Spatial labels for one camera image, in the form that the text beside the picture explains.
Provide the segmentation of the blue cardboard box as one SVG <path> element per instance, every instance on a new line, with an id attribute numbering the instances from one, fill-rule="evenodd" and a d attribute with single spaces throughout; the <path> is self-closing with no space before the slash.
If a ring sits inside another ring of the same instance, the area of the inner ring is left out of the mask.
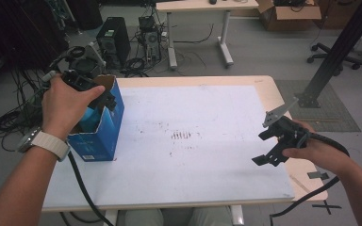
<path id="1" fill-rule="evenodd" d="M 101 102 L 95 107 L 101 114 L 96 130 L 93 133 L 85 133 L 78 123 L 68 135 L 68 142 L 84 161 L 112 161 L 123 119 L 123 98 L 114 75 L 100 75 L 94 81 L 103 85 L 107 92 L 115 97 L 116 107 L 110 111 Z"/>

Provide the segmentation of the small open computer case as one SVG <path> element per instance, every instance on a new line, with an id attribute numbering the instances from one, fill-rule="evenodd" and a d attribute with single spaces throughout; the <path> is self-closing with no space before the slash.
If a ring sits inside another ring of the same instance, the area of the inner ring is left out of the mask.
<path id="1" fill-rule="evenodd" d="M 139 23 L 146 63 L 153 66 L 161 60 L 161 35 L 153 16 L 139 17 Z"/>

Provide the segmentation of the brown cardboard box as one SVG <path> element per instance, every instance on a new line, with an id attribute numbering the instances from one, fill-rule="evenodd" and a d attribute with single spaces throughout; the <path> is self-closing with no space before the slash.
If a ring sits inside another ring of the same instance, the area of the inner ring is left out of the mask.
<path id="1" fill-rule="evenodd" d="M 268 31 L 303 31 L 321 18 L 314 0 L 256 0 L 259 20 Z"/>

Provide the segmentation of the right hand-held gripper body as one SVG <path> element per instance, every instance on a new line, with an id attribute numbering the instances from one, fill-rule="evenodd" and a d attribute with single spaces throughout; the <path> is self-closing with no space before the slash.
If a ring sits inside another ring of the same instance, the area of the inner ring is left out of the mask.
<path id="1" fill-rule="evenodd" d="M 293 97 L 291 101 L 266 112 L 263 127 L 278 132 L 277 144 L 284 144 L 287 148 L 301 148 L 309 137 L 309 132 L 298 123 L 286 117 L 285 114 L 299 101 Z"/>

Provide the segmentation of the white table sheet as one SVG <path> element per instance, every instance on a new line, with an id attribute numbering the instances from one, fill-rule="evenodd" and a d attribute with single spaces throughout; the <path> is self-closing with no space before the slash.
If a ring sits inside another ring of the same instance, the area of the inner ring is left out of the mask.
<path id="1" fill-rule="evenodd" d="M 122 88 L 113 160 L 79 167 L 101 208 L 281 202 L 295 194 L 284 166 L 258 166 L 265 112 L 252 86 Z"/>

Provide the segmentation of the grey floor mat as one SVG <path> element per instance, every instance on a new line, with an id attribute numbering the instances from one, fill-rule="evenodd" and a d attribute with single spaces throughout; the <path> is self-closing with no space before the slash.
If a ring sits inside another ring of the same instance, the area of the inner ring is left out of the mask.
<path id="1" fill-rule="evenodd" d="M 275 81 L 285 102 L 303 92 L 308 83 L 308 80 Z M 289 110 L 291 117 L 309 123 L 317 132 L 360 132 L 331 85 L 325 86 L 317 101 L 320 106 L 315 108 L 303 108 L 296 104 Z"/>

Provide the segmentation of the black tape cross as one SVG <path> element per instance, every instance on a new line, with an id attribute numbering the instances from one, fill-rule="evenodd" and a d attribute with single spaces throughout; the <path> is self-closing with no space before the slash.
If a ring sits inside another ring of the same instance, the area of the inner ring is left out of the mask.
<path id="1" fill-rule="evenodd" d="M 323 208 L 328 215 L 332 215 L 332 211 L 335 209 L 341 209 L 340 205 L 329 204 L 327 200 L 324 200 L 322 204 L 313 204 L 313 208 Z"/>

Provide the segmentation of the person's right hand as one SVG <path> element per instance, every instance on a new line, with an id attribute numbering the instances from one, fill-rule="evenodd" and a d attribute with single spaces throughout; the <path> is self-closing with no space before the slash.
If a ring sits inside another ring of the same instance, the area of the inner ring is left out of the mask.
<path id="1" fill-rule="evenodd" d="M 288 148 L 282 151 L 282 154 L 290 158 L 309 160 L 316 166 L 333 172 L 338 177 L 342 177 L 354 168 L 354 161 L 348 155 L 314 138 L 310 138 L 306 142 L 305 148 Z"/>

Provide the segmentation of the grey tape piece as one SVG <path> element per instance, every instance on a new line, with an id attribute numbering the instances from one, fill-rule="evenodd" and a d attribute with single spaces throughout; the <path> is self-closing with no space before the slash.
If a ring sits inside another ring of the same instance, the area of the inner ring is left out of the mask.
<path id="1" fill-rule="evenodd" d="M 321 179 L 322 181 L 329 179 L 329 175 L 326 172 L 312 171 L 307 175 L 310 179 Z"/>

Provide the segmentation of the black computer tower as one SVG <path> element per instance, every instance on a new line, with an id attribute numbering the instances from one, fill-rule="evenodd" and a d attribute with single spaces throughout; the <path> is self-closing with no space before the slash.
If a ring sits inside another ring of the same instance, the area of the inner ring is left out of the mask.
<path id="1" fill-rule="evenodd" d="M 108 17 L 96 39 L 107 67 L 122 69 L 131 49 L 124 17 Z"/>

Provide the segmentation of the person's left hand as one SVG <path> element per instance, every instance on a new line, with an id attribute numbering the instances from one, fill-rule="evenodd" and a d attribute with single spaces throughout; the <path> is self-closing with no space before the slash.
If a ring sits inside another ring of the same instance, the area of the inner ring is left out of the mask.
<path id="1" fill-rule="evenodd" d="M 68 86 L 60 74 L 54 75 L 50 79 L 50 89 L 42 98 L 42 131 L 65 140 L 87 106 L 104 91 L 104 86 L 77 91 Z"/>

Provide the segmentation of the black metal stand post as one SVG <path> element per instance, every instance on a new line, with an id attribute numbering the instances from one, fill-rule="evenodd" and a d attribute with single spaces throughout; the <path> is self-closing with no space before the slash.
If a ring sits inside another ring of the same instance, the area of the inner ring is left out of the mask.
<path id="1" fill-rule="evenodd" d="M 334 72 L 341 65 L 343 59 L 350 53 L 361 37 L 362 2 L 338 36 L 327 57 L 322 62 L 313 78 L 309 81 L 307 87 L 302 93 L 297 93 L 295 95 L 295 97 L 299 99 L 298 105 L 300 107 L 315 108 L 320 106 L 317 99 L 321 92 L 331 80 Z"/>

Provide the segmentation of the light wooden desk white legs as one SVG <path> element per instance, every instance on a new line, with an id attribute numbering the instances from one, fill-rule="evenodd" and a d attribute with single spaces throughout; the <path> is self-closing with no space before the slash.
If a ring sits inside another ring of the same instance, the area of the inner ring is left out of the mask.
<path id="1" fill-rule="evenodd" d="M 184 24 L 222 23 L 222 33 L 217 42 L 225 61 L 224 66 L 232 66 L 234 60 L 227 47 L 226 36 L 231 12 L 237 9 L 258 9 L 258 3 L 256 0 L 166 0 L 156 3 L 156 10 L 165 13 L 167 17 L 170 68 L 175 70 L 178 67 L 172 32 L 176 20 Z"/>

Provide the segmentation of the white table leg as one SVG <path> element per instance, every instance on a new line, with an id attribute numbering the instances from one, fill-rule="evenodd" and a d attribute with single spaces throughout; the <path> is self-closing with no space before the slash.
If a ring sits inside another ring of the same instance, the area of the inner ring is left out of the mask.
<path id="1" fill-rule="evenodd" d="M 233 226 L 244 226 L 244 216 L 240 205 L 230 205 Z"/>

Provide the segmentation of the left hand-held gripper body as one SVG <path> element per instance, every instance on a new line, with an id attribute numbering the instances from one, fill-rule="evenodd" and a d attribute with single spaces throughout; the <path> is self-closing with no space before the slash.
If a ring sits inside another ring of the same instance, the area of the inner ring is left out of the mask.
<path id="1" fill-rule="evenodd" d="M 48 71 L 59 71 L 59 62 L 65 60 L 68 70 L 62 72 L 63 81 L 73 89 L 84 91 L 96 86 L 93 81 L 106 67 L 94 44 L 90 42 L 85 47 L 74 46 L 61 54 L 48 66 Z"/>

